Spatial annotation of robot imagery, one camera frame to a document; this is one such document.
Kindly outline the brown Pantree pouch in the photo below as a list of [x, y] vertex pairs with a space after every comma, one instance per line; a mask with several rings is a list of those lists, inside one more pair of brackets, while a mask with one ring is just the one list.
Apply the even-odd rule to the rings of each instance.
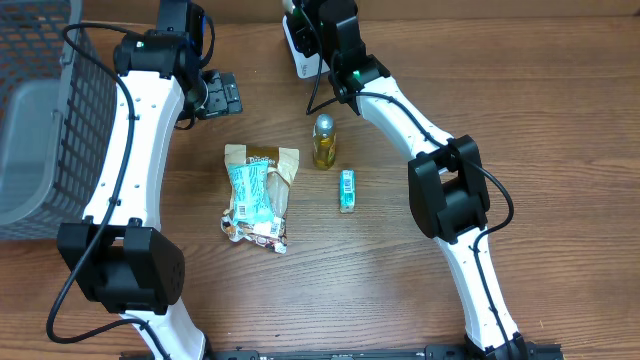
[[[287, 211], [290, 187], [299, 167], [299, 150], [244, 144], [227, 144], [225, 146], [224, 164], [227, 174], [230, 164], [249, 164], [257, 161], [268, 162], [267, 189], [274, 218], [283, 218]], [[233, 195], [231, 185], [229, 207], [224, 211], [224, 215], [229, 215], [231, 219], [233, 218]]]

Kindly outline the clear bottle with silver cap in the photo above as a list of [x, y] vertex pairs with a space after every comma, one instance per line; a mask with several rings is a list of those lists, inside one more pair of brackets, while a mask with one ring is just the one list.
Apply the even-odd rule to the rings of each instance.
[[313, 128], [313, 161], [320, 169], [328, 170], [335, 163], [336, 128], [331, 116], [321, 114]]

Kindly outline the brown white wrapper packet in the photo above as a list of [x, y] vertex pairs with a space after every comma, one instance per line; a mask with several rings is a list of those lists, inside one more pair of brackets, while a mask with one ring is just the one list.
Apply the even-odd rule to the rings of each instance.
[[286, 235], [286, 219], [275, 217], [271, 221], [249, 224], [232, 223], [229, 215], [220, 220], [221, 230], [229, 237], [229, 240], [238, 243], [246, 240], [278, 254], [285, 254], [288, 247]]

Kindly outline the small green tissue packet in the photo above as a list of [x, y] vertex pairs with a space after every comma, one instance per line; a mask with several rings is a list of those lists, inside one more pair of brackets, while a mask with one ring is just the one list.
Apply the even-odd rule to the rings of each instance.
[[352, 213], [355, 210], [355, 172], [342, 170], [340, 176], [340, 212]]

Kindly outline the light green snack packet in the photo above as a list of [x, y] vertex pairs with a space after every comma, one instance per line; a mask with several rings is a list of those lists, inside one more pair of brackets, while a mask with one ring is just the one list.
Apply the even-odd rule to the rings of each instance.
[[267, 189], [268, 162], [230, 164], [228, 174], [234, 193], [233, 223], [272, 221], [274, 212]]

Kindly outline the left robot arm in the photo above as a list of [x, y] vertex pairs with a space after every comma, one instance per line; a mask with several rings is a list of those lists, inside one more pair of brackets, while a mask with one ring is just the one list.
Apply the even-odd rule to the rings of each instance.
[[172, 132], [242, 109], [235, 77], [208, 66], [214, 39], [190, 1], [164, 1], [153, 29], [124, 32], [106, 70], [117, 109], [101, 174], [81, 221], [57, 235], [68, 284], [132, 325], [152, 359], [213, 355], [182, 300], [185, 258], [161, 232], [159, 205]]

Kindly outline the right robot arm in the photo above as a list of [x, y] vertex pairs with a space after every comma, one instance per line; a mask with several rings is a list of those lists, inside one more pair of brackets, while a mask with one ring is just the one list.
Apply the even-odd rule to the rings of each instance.
[[367, 52], [355, 2], [290, 0], [283, 7], [294, 58], [316, 57], [335, 101], [374, 124], [406, 158], [411, 213], [447, 259], [465, 316], [467, 357], [527, 358], [491, 261], [487, 185], [497, 180], [483, 168], [475, 141], [441, 130], [402, 93]]

